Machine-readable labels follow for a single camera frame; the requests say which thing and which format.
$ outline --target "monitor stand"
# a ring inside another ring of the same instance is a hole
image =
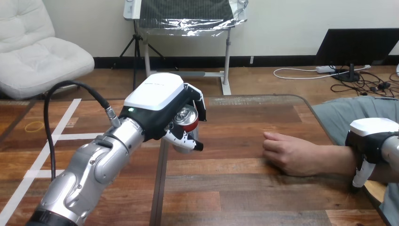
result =
[[[338,74],[338,75],[333,75],[332,77],[334,79],[337,79],[338,81],[345,81],[345,82],[356,82],[360,80],[360,75],[359,73],[356,73],[355,71],[355,65],[354,64],[350,64],[349,66],[349,70],[346,69],[337,69],[336,73],[342,73],[342,72],[348,72],[348,73],[344,73],[344,74]]]

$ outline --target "can lid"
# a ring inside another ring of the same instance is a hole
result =
[[[177,113],[174,121],[181,126],[187,126],[194,123],[197,118],[197,110],[191,105],[186,105]]]

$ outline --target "human arm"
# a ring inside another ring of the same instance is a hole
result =
[[[264,156],[291,176],[338,174],[353,177],[359,156],[350,147],[316,145],[278,133],[264,133]],[[388,164],[376,166],[370,180],[399,182],[399,172]]]

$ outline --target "white cable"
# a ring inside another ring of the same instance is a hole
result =
[[[366,65],[366,66],[363,67],[363,68],[355,69],[355,71],[361,71],[361,70],[364,70],[364,69],[369,69],[370,67],[371,67],[370,65]],[[281,70],[295,70],[295,71],[303,71],[303,72],[315,72],[316,70],[302,70],[302,69],[296,69],[296,68],[280,68],[280,69],[277,69],[277,70],[275,70],[275,71],[273,72],[274,76],[276,76],[277,78],[281,78],[281,79],[299,79],[299,80],[304,80],[304,79],[321,79],[321,78],[330,77],[330,76],[333,76],[333,75],[345,74],[345,73],[348,73],[348,72],[349,72],[349,71],[347,71],[347,72],[341,72],[341,73],[337,73],[337,74],[328,74],[328,75],[319,76],[319,77],[312,77],[312,78],[287,78],[287,77],[281,77],[281,76],[276,75],[276,72],[277,72],[277,71],[281,71]]]

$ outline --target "robotic arm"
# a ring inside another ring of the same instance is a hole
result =
[[[385,162],[399,171],[399,124],[384,118],[366,118],[351,123],[345,144],[361,153],[352,188],[361,188],[373,173],[376,164]]]
[[[26,225],[82,226],[104,189],[142,142],[165,137],[176,146],[202,151],[203,144],[172,121],[186,104],[193,103],[199,120],[206,121],[200,90],[183,83],[178,75],[158,73],[148,77],[126,98],[118,118],[107,111],[112,127],[76,151],[67,169],[51,182]]]

